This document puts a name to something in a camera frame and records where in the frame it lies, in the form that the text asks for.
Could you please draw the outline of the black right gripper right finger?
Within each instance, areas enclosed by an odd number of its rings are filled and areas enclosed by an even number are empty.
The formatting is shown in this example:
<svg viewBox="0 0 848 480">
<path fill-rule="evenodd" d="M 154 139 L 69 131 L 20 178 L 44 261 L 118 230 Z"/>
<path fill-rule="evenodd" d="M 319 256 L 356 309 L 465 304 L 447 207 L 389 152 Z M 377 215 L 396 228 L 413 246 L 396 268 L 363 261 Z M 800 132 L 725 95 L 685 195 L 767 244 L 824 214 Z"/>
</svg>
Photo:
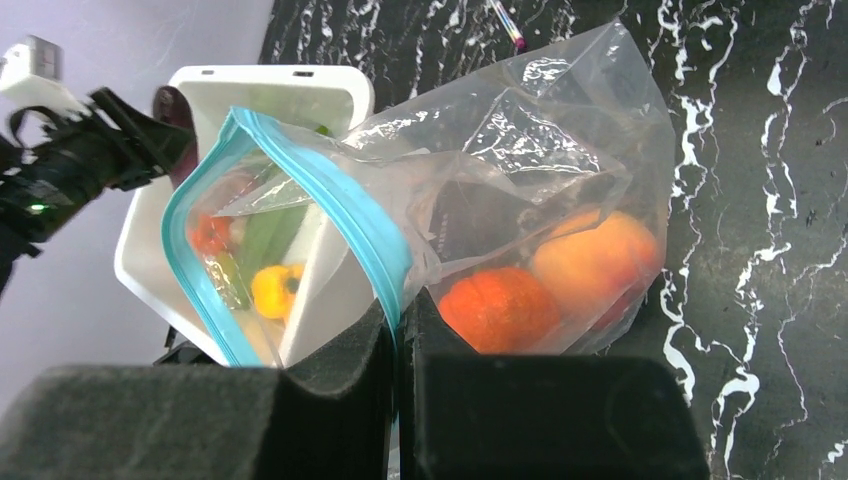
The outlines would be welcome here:
<svg viewBox="0 0 848 480">
<path fill-rule="evenodd" d="M 671 372 L 639 357 L 482 355 L 427 291 L 403 314 L 404 479 L 705 479 Z"/>
</svg>

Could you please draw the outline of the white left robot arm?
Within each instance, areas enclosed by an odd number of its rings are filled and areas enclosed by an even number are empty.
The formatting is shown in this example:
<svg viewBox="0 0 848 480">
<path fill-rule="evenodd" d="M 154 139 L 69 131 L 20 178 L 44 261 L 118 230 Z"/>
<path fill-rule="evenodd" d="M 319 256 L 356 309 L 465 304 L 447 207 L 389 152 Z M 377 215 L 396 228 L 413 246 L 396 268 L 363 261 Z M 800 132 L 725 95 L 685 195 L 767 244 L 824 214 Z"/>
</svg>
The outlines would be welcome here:
<svg viewBox="0 0 848 480">
<path fill-rule="evenodd" d="M 191 107 L 161 86 L 146 115 L 108 88 L 81 112 L 28 106 L 7 120 L 1 140 L 1 282 L 22 256 L 50 240 L 107 189 L 132 191 L 168 176 L 186 177 L 197 160 Z"/>
</svg>

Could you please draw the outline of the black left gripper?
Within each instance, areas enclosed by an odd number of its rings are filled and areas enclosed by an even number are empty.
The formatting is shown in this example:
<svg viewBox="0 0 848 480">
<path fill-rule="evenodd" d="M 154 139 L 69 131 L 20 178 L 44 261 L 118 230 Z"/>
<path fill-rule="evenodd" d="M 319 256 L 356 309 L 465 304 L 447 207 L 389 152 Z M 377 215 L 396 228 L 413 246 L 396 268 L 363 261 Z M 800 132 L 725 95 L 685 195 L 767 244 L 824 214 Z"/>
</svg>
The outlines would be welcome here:
<svg viewBox="0 0 848 480">
<path fill-rule="evenodd" d="M 114 124 L 108 139 L 115 152 L 117 177 L 111 186 L 129 191 L 159 177 L 169 178 L 172 162 L 181 154 L 166 152 L 172 137 L 169 126 L 153 118 L 153 100 L 150 112 L 144 113 L 106 87 L 90 92 L 89 96 L 91 105 Z"/>
</svg>

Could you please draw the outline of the purple eggplant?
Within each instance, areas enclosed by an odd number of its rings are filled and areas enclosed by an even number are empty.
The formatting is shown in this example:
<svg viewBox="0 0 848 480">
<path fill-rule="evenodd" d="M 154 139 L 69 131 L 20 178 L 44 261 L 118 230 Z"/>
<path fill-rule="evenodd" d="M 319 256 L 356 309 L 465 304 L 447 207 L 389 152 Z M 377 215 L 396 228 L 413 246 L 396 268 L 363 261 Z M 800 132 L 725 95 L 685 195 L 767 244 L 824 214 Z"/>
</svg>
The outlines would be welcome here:
<svg viewBox="0 0 848 480">
<path fill-rule="evenodd" d="M 171 146 L 166 152 L 175 155 L 169 170 L 171 185 L 177 188 L 198 166 L 198 146 L 195 123 L 191 107 L 186 97 L 173 86 L 161 86 L 157 89 L 152 102 L 152 116 L 155 120 L 169 126 Z"/>
</svg>

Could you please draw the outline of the orange pumpkin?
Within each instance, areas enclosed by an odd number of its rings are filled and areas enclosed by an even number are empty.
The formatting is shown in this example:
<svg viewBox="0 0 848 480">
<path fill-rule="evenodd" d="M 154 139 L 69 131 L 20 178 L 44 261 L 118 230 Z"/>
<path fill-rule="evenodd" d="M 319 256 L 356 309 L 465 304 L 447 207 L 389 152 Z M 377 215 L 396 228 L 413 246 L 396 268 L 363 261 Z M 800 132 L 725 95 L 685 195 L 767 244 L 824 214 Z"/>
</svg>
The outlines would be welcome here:
<svg viewBox="0 0 848 480">
<path fill-rule="evenodd" d="M 457 281 L 438 310 L 455 333 L 483 354 L 529 349 L 561 319 L 554 296 L 519 267 L 481 270 Z"/>
</svg>

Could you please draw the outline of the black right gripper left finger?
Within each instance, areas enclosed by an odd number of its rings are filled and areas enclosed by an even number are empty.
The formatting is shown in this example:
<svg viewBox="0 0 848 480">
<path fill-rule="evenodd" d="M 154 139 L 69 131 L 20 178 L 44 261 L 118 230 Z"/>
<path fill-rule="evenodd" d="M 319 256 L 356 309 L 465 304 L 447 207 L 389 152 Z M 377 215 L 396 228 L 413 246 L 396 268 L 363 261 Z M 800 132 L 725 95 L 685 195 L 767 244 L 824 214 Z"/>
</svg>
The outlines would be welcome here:
<svg viewBox="0 0 848 480">
<path fill-rule="evenodd" d="M 395 414 L 395 342 L 379 302 L 282 370 L 257 479 L 383 479 Z"/>
</svg>

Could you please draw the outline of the clear zip top bag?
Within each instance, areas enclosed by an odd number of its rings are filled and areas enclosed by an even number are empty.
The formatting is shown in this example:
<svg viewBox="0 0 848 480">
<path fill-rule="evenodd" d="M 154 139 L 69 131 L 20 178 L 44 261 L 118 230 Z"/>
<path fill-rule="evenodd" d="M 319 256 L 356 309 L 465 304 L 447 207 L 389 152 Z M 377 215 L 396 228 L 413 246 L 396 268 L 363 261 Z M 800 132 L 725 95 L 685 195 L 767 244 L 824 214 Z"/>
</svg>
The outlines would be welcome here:
<svg viewBox="0 0 848 480">
<path fill-rule="evenodd" d="M 599 221 L 613 211 L 638 219 L 666 250 L 674 132 L 617 21 L 476 70 L 341 137 L 275 127 L 253 111 L 229 116 L 321 207 L 362 267 L 374 297 L 353 323 L 379 302 L 397 332 L 421 291 L 438 310 L 478 271 L 534 276 L 532 256 L 550 233 L 592 210 Z M 646 292 L 603 330 L 565 319 L 559 306 L 556 329 L 501 354 L 602 349 L 629 328 Z"/>
</svg>

